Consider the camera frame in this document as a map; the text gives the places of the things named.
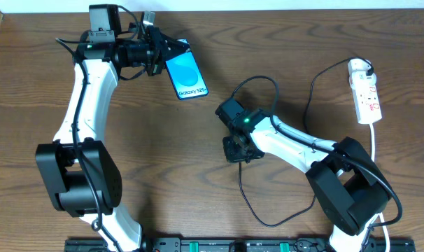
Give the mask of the blue Galaxy smartphone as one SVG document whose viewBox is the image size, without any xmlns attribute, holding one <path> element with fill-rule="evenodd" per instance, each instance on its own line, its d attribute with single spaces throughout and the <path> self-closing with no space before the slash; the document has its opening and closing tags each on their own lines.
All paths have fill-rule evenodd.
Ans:
<svg viewBox="0 0 424 252">
<path fill-rule="evenodd" d="M 177 40 L 188 43 L 186 39 Z M 209 94 L 191 48 L 189 52 L 166 61 L 165 67 L 179 100 L 205 97 Z"/>
</svg>

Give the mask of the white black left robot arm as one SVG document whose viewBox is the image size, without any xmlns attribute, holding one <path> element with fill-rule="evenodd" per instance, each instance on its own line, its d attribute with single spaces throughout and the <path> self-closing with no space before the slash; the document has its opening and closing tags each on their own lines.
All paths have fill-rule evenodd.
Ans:
<svg viewBox="0 0 424 252">
<path fill-rule="evenodd" d="M 122 69 L 154 76 L 190 47 L 163 34 L 150 11 L 123 31 L 121 10 L 91 5 L 90 29 L 77 41 L 59 40 L 73 60 L 73 92 L 60 129 L 37 146 L 35 158 L 56 210 L 89 223 L 110 251 L 140 251 L 142 227 L 121 201 L 122 177 L 104 145 L 108 108 Z"/>
</svg>

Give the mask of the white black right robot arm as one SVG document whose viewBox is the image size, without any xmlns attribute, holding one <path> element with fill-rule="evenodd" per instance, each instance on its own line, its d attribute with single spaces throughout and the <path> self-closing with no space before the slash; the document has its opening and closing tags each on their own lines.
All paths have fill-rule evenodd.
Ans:
<svg viewBox="0 0 424 252">
<path fill-rule="evenodd" d="M 316 138 L 272 113 L 249 111 L 234 98 L 219 105 L 215 114 L 230 132 L 222 140 L 228 162 L 249 163 L 271 154 L 297 168 L 334 226 L 330 247 L 363 250 L 377 216 L 397 196 L 358 141 Z"/>
</svg>

